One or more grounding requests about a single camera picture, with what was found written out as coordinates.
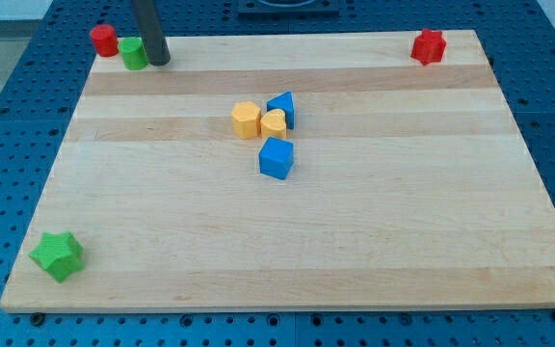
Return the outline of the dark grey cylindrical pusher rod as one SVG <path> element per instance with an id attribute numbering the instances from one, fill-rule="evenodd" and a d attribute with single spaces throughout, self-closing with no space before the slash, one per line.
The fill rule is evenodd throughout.
<path id="1" fill-rule="evenodd" d="M 154 66 L 166 65 L 171 61 L 171 53 L 163 33 L 155 1 L 131 0 L 130 4 L 148 61 Z"/>

